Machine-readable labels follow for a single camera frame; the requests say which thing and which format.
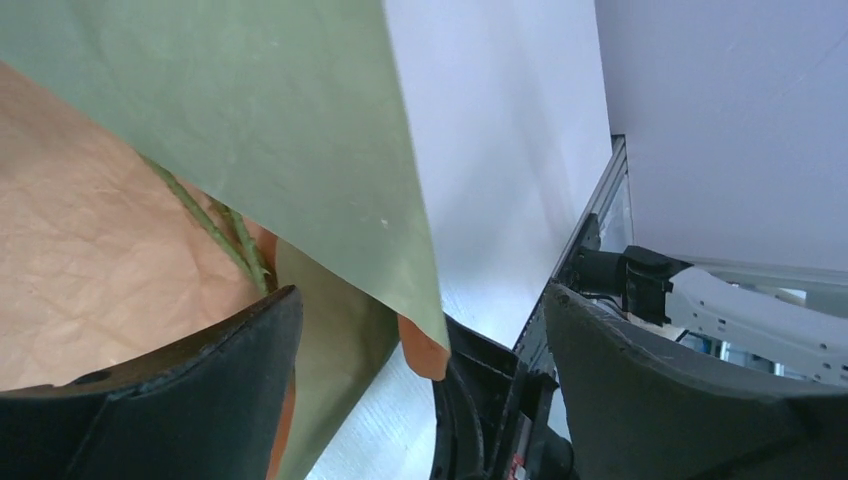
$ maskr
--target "crumpled paper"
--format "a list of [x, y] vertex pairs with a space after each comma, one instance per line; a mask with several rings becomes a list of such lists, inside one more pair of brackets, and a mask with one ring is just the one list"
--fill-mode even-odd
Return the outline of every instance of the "crumpled paper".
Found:
[[66, 384], [257, 299], [129, 146], [2, 63], [0, 151], [0, 390]]

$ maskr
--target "white surface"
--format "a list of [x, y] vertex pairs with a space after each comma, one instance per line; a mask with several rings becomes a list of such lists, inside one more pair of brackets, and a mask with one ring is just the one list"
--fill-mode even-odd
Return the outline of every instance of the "white surface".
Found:
[[[511, 346], [611, 155], [594, 2], [385, 6], [445, 310]], [[397, 351], [309, 478], [428, 478], [434, 435]]]
[[736, 288], [698, 268], [671, 278], [672, 325], [744, 347], [816, 380], [848, 386], [848, 322]]
[[848, 2], [598, 0], [636, 241], [848, 271]]

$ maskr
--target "white bracket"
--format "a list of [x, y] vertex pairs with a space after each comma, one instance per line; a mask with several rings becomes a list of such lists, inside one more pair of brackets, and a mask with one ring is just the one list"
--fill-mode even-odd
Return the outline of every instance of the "white bracket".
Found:
[[694, 267], [670, 281], [665, 309], [672, 325], [848, 387], [848, 319], [734, 287]]

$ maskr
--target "black plastic part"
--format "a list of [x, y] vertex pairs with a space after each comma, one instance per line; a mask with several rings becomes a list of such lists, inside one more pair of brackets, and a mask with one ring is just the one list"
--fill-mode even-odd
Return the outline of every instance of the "black plastic part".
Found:
[[559, 267], [559, 271], [554, 274], [553, 281], [569, 287], [573, 287], [574, 285], [581, 283], [582, 274], [584, 272], [580, 272], [577, 269], [578, 262], [580, 261], [578, 258], [580, 253], [583, 251], [598, 251], [600, 249], [600, 220], [598, 219], [597, 214], [590, 213], [583, 222], [583, 225], [580, 226], [580, 232], [577, 234], [574, 247], [565, 253], [565, 258], [563, 259], [562, 265]]
[[670, 323], [665, 315], [665, 297], [672, 289], [670, 280], [692, 264], [632, 245], [623, 256], [621, 308], [655, 325]]
[[536, 303], [533, 308], [512, 350], [518, 355], [519, 361], [527, 365], [528, 370], [546, 373], [551, 378], [556, 377], [554, 358], [548, 350], [544, 311], [540, 303]]
[[601, 252], [586, 247], [577, 251], [574, 270], [580, 290], [599, 295], [621, 295], [624, 285], [624, 262], [620, 253]]
[[684, 338], [686, 338], [686, 335], [689, 335], [689, 330], [683, 330], [682, 332], [680, 332], [680, 334], [677, 336], [677, 338], [674, 339], [674, 341], [680, 343]]
[[574, 472], [574, 449], [571, 442], [560, 437], [550, 427], [543, 436], [545, 450], [542, 464], [545, 465], [533, 480], [579, 480]]
[[0, 393], [0, 478], [264, 479], [301, 327], [288, 287], [70, 385]]
[[848, 390], [722, 362], [562, 286], [544, 310], [580, 478], [848, 478]]
[[572, 272], [566, 277], [570, 283], [559, 283], [585, 295], [620, 297], [622, 310], [659, 326], [671, 322], [665, 314], [671, 279], [692, 266], [634, 245], [621, 254], [581, 246], [570, 258], [563, 266]]
[[503, 480], [512, 465], [519, 415], [533, 422], [524, 457], [528, 478], [542, 468], [556, 382], [528, 372], [511, 350], [448, 319], [452, 357], [433, 382], [436, 449], [433, 480]]

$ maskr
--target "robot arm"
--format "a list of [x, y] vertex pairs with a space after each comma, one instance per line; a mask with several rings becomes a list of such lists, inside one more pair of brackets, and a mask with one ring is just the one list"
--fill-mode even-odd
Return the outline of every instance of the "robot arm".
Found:
[[622, 309], [744, 346], [817, 381], [848, 387], [848, 320], [720, 280], [691, 264], [631, 246], [623, 254], [581, 249], [572, 281], [620, 296]]

